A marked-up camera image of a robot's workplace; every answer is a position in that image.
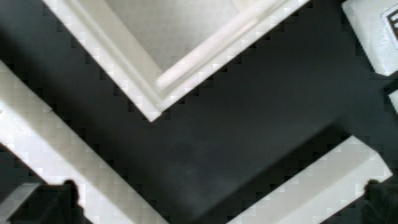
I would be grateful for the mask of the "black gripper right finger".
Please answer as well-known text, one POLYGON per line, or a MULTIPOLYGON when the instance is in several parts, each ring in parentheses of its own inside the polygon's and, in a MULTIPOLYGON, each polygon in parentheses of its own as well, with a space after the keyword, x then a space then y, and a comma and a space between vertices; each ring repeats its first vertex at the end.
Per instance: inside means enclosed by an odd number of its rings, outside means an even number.
POLYGON ((398 224, 398 184, 368 182, 361 224, 398 224))

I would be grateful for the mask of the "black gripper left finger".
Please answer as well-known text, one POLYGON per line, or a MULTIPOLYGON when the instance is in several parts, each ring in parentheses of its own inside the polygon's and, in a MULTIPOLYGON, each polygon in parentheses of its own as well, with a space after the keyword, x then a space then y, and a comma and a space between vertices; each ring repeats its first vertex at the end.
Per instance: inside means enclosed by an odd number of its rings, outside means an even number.
POLYGON ((78 187, 23 183, 0 202, 0 224, 85 224, 78 187))

